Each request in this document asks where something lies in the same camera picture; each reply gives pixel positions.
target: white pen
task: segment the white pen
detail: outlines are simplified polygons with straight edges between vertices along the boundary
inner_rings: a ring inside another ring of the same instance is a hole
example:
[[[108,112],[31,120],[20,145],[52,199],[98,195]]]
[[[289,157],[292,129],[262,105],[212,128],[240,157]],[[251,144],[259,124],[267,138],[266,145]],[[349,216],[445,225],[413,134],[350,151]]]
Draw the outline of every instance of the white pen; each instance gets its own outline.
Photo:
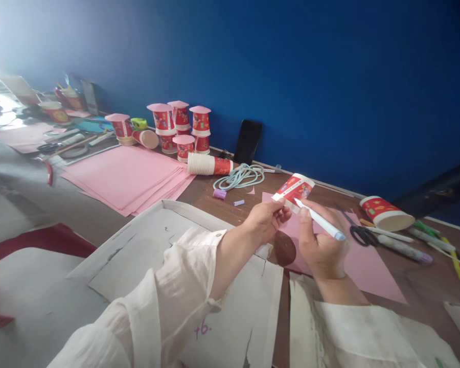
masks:
[[[312,219],[314,221],[316,221],[320,226],[322,226],[322,228],[325,231],[327,231],[334,239],[339,240],[339,241],[346,240],[346,236],[344,236],[344,234],[341,231],[339,231],[338,228],[336,228],[333,224],[331,224],[329,221],[327,221],[324,217],[319,215],[313,209],[311,209],[310,207],[305,206],[302,203],[302,201],[300,201],[299,199],[295,198],[295,203],[300,208],[304,207],[304,208],[308,209],[308,212],[310,212],[310,216],[312,216]]]

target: black phone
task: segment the black phone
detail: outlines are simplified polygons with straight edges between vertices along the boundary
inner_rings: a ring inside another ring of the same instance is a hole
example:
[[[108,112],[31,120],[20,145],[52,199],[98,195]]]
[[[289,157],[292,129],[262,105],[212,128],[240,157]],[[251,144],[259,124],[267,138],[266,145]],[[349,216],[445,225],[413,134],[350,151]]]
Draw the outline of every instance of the black phone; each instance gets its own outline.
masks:
[[[252,120],[242,120],[239,140],[235,148],[234,161],[238,164],[252,165],[257,144],[261,137],[262,124]]]

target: black scissors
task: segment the black scissors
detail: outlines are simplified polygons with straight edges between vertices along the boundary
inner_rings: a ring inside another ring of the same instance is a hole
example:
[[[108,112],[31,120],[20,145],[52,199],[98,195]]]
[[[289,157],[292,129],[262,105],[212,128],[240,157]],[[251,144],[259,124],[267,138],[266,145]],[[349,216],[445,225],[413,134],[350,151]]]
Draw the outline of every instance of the black scissors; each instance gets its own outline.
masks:
[[[341,207],[336,203],[336,207],[338,210],[342,212],[344,217],[349,221],[351,224],[351,228],[349,229],[351,236],[362,246],[378,246],[380,242],[378,241],[377,237],[367,228],[361,227],[356,225],[351,218],[342,210]]]

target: left hand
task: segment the left hand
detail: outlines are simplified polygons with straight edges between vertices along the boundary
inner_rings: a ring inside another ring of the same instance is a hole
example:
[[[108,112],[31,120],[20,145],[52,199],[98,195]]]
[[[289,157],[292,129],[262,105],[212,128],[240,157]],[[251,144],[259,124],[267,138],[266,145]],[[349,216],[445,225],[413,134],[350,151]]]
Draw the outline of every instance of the left hand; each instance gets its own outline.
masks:
[[[280,199],[256,204],[242,224],[260,240],[260,245],[268,243],[280,226],[291,218],[291,210],[284,203],[285,200]]]

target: blue wall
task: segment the blue wall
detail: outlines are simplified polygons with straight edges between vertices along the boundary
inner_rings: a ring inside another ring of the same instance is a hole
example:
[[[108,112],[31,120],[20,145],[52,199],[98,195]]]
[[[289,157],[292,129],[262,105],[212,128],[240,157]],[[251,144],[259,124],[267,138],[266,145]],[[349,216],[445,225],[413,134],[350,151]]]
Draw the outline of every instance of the blue wall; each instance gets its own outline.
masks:
[[[131,116],[209,107],[229,151],[260,121],[256,160],[365,195],[460,164],[458,2],[3,1],[0,68],[39,90],[69,71]]]

